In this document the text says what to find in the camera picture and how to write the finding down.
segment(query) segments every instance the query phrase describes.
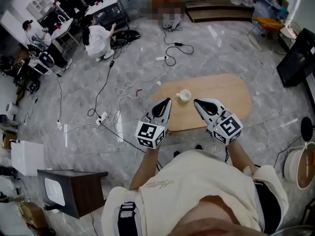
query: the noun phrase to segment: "cap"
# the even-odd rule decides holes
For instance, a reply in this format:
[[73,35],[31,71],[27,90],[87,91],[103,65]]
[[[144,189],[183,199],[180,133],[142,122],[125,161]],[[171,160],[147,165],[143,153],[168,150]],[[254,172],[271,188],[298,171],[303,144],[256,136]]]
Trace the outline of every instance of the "cap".
[[23,30],[26,30],[29,26],[29,24],[33,23],[33,20],[26,20],[23,24],[22,24],[22,28]]

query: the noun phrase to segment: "white cable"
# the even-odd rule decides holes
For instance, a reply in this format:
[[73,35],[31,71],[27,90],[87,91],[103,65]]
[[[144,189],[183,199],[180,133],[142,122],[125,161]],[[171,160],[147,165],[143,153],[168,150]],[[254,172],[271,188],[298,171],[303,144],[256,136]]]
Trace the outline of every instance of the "white cable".
[[[151,78],[148,79],[148,80],[137,79],[133,84],[132,84],[130,81],[125,82],[125,83],[124,83],[124,89],[119,89],[119,95],[121,95],[122,97],[121,97],[121,98],[119,99],[119,101],[118,101],[118,110],[117,110],[113,115],[111,114],[111,111],[112,111],[111,105],[107,104],[107,105],[105,106],[105,113],[107,114],[107,117],[106,117],[105,120],[102,122],[102,124],[105,123],[109,118],[112,118],[111,123],[110,123],[109,125],[107,125],[107,126],[104,125],[101,129],[96,129],[96,128],[100,127],[100,125],[98,125],[98,124],[91,124],[91,123],[80,123],[80,122],[76,122],[76,121],[66,121],[66,122],[61,122],[61,123],[60,123],[61,126],[62,126],[62,129],[61,129],[60,131],[63,132],[63,133],[65,133],[65,134],[67,134],[67,133],[71,132],[72,130],[75,130],[75,129],[78,129],[78,128],[82,128],[82,131],[83,131],[84,135],[87,136],[87,137],[90,137],[90,136],[91,136],[92,134],[94,134],[95,132],[102,131],[103,129],[108,128],[108,127],[113,127],[114,131],[115,131],[117,134],[120,134],[120,133],[127,133],[127,134],[129,134],[129,135],[132,135],[132,136],[136,139],[135,158],[136,158],[137,167],[139,167],[139,163],[138,163],[138,140],[137,140],[136,136],[133,135],[133,134],[130,134],[130,133],[128,133],[128,132],[124,132],[124,131],[118,132],[118,131],[115,129],[115,124],[116,124],[116,122],[118,121],[118,119],[119,119],[119,117],[120,117],[120,114],[121,114],[121,108],[120,108],[120,102],[121,102],[121,100],[124,99],[124,98],[131,98],[131,99],[137,99],[137,98],[139,98],[139,96],[136,96],[136,97],[135,97],[135,96],[130,96],[130,95],[129,95],[131,88],[132,88],[138,81],[149,82],[149,81],[153,80],[154,78],[156,78],[157,76],[159,76],[159,75],[161,75],[161,74],[163,74],[163,73],[165,72],[165,68],[163,68],[163,67],[161,67],[161,66],[157,66],[157,65],[154,64],[155,61],[156,61],[156,60],[154,60],[154,61],[152,62],[152,65],[155,66],[155,67],[159,67],[159,68],[162,69],[162,71],[161,71],[159,74],[157,74],[157,75],[151,77]],[[67,132],[65,132],[65,131],[63,130],[63,126],[64,126],[65,124],[69,124],[69,123],[78,124],[78,125],[80,125],[80,126],[74,127],[74,128],[72,128],[72,129],[68,130]],[[84,132],[85,127],[95,128],[96,130],[94,130],[91,134],[86,134],[86,133]],[[49,136],[54,136],[57,132],[58,132],[58,129],[57,129],[52,135],[51,135],[51,134],[48,134],[48,132],[47,132],[47,126],[46,126],[46,133],[47,133]]]

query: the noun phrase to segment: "power strip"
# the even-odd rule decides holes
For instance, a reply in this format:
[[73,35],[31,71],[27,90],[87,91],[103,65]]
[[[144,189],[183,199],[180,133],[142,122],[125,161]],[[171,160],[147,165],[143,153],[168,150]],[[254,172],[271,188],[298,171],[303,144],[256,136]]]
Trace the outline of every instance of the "power strip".
[[104,112],[104,113],[100,116],[100,118],[98,118],[98,119],[96,120],[96,124],[97,124],[98,126],[100,126],[100,125],[106,120],[106,118],[107,118],[107,113]]
[[156,61],[161,61],[161,60],[165,60],[165,59],[169,59],[169,57],[168,56],[156,57]]

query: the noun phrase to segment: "white cup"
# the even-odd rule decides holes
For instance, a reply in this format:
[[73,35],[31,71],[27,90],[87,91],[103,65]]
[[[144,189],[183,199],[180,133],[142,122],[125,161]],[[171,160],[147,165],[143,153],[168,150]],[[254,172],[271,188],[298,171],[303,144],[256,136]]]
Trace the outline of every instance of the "white cup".
[[176,96],[179,97],[183,102],[189,102],[191,98],[191,92],[187,89],[184,89],[181,90],[180,93],[177,93]]

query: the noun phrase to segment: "marble floor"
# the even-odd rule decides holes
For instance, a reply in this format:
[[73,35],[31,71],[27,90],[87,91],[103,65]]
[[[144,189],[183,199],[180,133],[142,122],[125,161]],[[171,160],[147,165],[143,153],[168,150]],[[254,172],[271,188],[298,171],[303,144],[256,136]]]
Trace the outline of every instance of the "marble floor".
[[[115,60],[111,68],[107,85],[97,100],[97,111],[103,113],[105,106],[111,106],[111,115],[120,110],[121,115],[116,129],[123,131],[123,138],[135,144],[133,133],[137,121],[146,107],[152,102],[153,93],[162,84],[206,75],[233,73],[247,84],[252,97],[252,111],[243,120],[244,130],[239,138],[244,150],[258,165],[274,165],[279,151],[285,149],[300,135],[302,117],[314,120],[311,104],[302,85],[284,88],[276,70],[283,56],[265,48],[258,51],[248,40],[247,33],[252,25],[248,22],[209,22],[191,23],[187,17],[181,23],[183,31],[168,33],[166,42],[180,41],[192,45],[194,52],[186,55],[177,49],[170,49],[170,55],[176,58],[176,65],[166,66],[163,61],[155,62],[156,57],[164,56],[167,45],[164,33],[157,22],[146,18],[135,19],[130,23],[132,29],[141,34],[141,38],[131,43]],[[86,51],[77,48],[73,53],[73,64],[61,72],[62,115],[61,122],[95,123],[96,116],[88,117],[87,112],[94,107],[95,96],[103,87],[109,71],[109,60],[96,62],[89,58]],[[137,82],[129,96],[121,96],[125,82],[137,79],[147,80],[163,74],[150,82]],[[95,129],[81,124],[69,123],[67,134],[56,132],[60,115],[60,88],[55,75],[43,77],[41,87],[35,93],[38,102],[34,106],[32,118],[18,130],[20,140],[44,144],[45,163],[52,169],[75,169],[79,171],[102,172],[109,175],[102,181],[104,197],[114,186],[128,187],[137,170],[134,147],[122,141],[106,129],[92,134]],[[26,95],[20,104],[18,119],[23,119],[32,109],[34,99]],[[111,125],[112,119],[106,122]],[[160,149],[159,161],[167,164],[176,150],[184,151],[201,144],[206,151],[225,158],[224,146],[212,139],[204,130],[177,133],[166,137]],[[142,159],[142,152],[137,160]],[[283,164],[286,152],[282,153],[276,164],[276,171],[283,180]],[[31,200],[43,206],[36,177],[24,177]],[[305,205],[314,197],[314,185],[301,191],[287,180],[283,186],[288,194],[290,208],[282,227],[300,222]],[[102,235],[100,216],[102,208],[93,212],[94,225],[98,235]],[[91,215],[80,220],[68,215],[45,212],[47,220],[58,235],[95,235]]]

